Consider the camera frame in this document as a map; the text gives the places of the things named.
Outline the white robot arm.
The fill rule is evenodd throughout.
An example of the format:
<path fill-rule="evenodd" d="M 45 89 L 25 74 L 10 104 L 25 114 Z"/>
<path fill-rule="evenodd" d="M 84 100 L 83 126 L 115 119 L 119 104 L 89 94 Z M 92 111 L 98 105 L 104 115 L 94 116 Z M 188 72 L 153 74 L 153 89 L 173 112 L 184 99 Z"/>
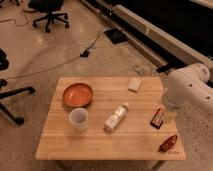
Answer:
<path fill-rule="evenodd" d="M 166 110 L 165 121 L 173 121 L 186 101 L 194 103 L 207 113 L 213 113 L 213 88 L 207 85 L 210 71 L 200 63 L 172 71 L 166 79 L 161 97 Z"/>

